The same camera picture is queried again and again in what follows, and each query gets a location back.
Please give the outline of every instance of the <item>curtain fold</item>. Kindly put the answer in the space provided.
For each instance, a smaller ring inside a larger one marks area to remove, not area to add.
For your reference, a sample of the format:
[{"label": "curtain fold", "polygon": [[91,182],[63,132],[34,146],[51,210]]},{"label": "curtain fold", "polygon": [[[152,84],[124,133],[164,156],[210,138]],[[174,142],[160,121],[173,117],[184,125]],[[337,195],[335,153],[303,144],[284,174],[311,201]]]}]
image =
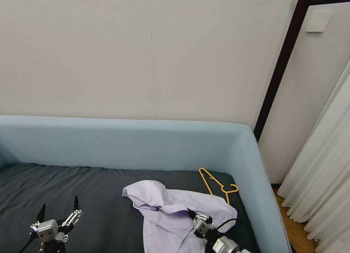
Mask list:
[{"label": "curtain fold", "polygon": [[316,252],[350,252],[350,62],[278,194]]}]

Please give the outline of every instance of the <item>wooden floor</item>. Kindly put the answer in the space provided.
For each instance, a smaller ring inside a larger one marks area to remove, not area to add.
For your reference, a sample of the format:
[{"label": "wooden floor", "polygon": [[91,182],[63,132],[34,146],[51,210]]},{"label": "wooden floor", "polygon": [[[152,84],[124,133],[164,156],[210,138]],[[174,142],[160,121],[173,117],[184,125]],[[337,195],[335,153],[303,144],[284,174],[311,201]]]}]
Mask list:
[{"label": "wooden floor", "polygon": [[287,229],[289,241],[297,253],[314,253],[317,243],[314,240],[306,238],[307,232],[303,230],[304,224],[294,222],[286,215],[288,208],[281,207],[283,198],[277,194],[277,189],[274,189],[279,209],[283,217],[285,228]]}]

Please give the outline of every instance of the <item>orange clothes hanger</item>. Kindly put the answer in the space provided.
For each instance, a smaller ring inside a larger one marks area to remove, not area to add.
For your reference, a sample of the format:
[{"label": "orange clothes hanger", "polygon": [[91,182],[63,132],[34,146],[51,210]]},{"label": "orange clothes hanger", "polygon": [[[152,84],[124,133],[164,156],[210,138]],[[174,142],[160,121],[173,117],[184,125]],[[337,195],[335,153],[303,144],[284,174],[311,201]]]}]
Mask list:
[{"label": "orange clothes hanger", "polygon": [[238,186],[237,186],[237,185],[234,185],[234,184],[232,183],[232,184],[230,184],[230,186],[236,187],[236,189],[235,189],[235,190],[231,190],[231,191],[225,191],[225,190],[224,190],[224,187],[225,187],[225,186],[224,186],[223,184],[221,184],[214,176],[212,176],[212,174],[211,174],[210,172],[208,172],[207,169],[201,167],[201,168],[198,169],[198,171],[199,171],[199,173],[201,174],[201,176],[202,176],[202,178],[203,178],[203,181],[204,181],[204,183],[206,184],[206,186],[207,186],[207,188],[208,188],[208,190],[209,190],[209,193],[210,193],[210,194],[213,194],[212,190],[210,189],[210,187],[209,187],[209,185],[208,185],[208,183],[207,183],[207,180],[204,178],[204,173],[202,173],[202,171],[204,171],[207,175],[209,175],[210,179],[214,180],[214,181],[221,187],[221,191],[222,191],[223,193],[225,193],[225,195],[226,195],[226,201],[227,201],[227,203],[230,204],[229,194],[238,192],[238,190],[239,190],[239,189],[238,189]]}]

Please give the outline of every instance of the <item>lavender shirt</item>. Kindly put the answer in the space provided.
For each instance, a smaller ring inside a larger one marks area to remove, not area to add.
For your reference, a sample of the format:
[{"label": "lavender shirt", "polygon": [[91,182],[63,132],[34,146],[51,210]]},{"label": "lavender shirt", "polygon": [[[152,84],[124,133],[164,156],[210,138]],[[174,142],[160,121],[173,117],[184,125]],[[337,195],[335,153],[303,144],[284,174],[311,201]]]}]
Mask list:
[{"label": "lavender shirt", "polygon": [[[133,207],[143,215],[143,246],[145,253],[204,252],[205,243],[194,235],[187,208],[209,215],[217,226],[237,217],[237,211],[215,195],[166,189],[157,181],[144,180],[124,187]],[[235,224],[220,229],[226,232]]]}]

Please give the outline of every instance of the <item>gray bed sheet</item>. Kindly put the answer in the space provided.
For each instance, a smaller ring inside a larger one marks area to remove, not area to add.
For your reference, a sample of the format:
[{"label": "gray bed sheet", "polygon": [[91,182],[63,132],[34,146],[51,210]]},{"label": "gray bed sheet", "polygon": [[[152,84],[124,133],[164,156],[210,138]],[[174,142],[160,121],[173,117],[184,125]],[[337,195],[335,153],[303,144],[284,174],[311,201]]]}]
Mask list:
[{"label": "gray bed sheet", "polygon": [[[227,187],[234,183],[228,174],[211,173]],[[75,195],[84,214],[69,234],[68,253],[144,252],[143,216],[132,207],[129,199],[121,196],[125,186],[140,180],[157,180],[170,189],[208,193],[200,174],[192,171],[38,164],[13,164],[1,168],[0,252],[18,252],[26,244],[29,225],[35,221],[43,204],[46,204],[46,220],[67,217],[73,209]],[[225,198],[218,185],[207,181],[215,195]],[[241,248],[259,252],[239,194],[230,194],[230,202],[237,210],[240,222],[229,230],[228,236]],[[39,244],[39,240],[35,240],[25,252],[38,252]]]}]

